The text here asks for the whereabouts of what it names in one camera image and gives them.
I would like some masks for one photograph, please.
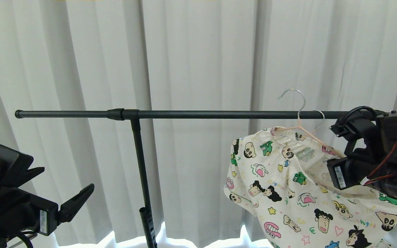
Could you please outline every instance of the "clothes rack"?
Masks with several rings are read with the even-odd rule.
[[[348,111],[323,111],[325,119],[337,119]],[[298,111],[195,111],[195,110],[126,110],[116,108],[106,111],[23,111],[16,118],[108,118],[116,121],[130,120],[139,167],[144,207],[139,209],[148,248],[156,248],[156,234],[151,211],[150,191],[146,176],[140,119],[297,119]],[[323,119],[319,112],[301,111],[301,119]]]

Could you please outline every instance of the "pink star outline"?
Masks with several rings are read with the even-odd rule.
[[[310,236],[303,235],[303,238],[301,240],[304,241],[304,245],[307,245],[307,244],[310,244],[309,239],[310,239]]]

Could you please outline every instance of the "curtain fold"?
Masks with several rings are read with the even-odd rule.
[[[45,172],[23,189],[62,204],[95,192],[45,247],[143,235],[129,121],[21,110],[397,109],[397,1],[0,1],[0,143]],[[338,149],[326,120],[316,135]],[[197,247],[263,239],[224,196],[230,144],[295,120],[141,120],[156,232]],[[304,120],[312,130],[318,120]]]

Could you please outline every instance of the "metal hook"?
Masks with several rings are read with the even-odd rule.
[[[304,94],[303,94],[301,91],[299,91],[299,90],[297,90],[297,89],[288,89],[288,90],[286,90],[285,92],[282,93],[282,95],[279,97],[279,99],[280,99],[281,97],[283,97],[284,94],[286,94],[286,92],[288,92],[288,91],[298,91],[298,92],[301,94],[301,96],[303,97],[304,103],[303,103],[303,105],[301,106],[301,108],[298,110],[298,119],[299,119],[299,112],[301,112],[301,110],[303,110],[303,108],[306,106],[306,98],[304,97]]]
[[[314,127],[314,129],[313,129],[313,132],[315,133],[316,128],[317,128],[319,125],[323,124],[324,121],[326,120],[326,116],[324,115],[324,113],[323,113],[322,111],[319,111],[319,110],[313,110],[313,111],[320,112],[320,113],[323,115],[323,121],[321,121],[321,123],[318,124],[318,125],[316,125],[316,126]]]

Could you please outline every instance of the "cartoon print shirt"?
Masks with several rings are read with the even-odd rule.
[[[372,248],[397,225],[397,199],[365,186],[336,190],[338,158],[294,130],[268,128],[231,145],[225,195],[280,248]]]

